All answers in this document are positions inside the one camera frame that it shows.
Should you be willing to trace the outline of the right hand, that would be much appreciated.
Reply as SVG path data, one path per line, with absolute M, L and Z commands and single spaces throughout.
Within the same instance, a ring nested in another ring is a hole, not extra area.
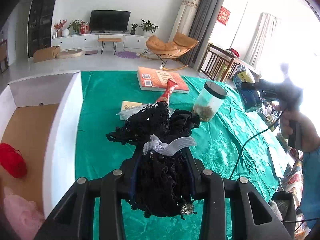
M 274 109 L 276 111 L 282 111 L 280 128 L 281 134 L 285 139 L 289 139 L 289 136 L 293 135 L 293 129 L 290 127 L 291 121 L 295 121 L 300 125 L 300 144 L 295 146 L 296 149 L 311 153 L 319 148 L 319 136 L 315 126 L 307 116 L 298 110 L 285 110 L 285 108 L 280 105 Z

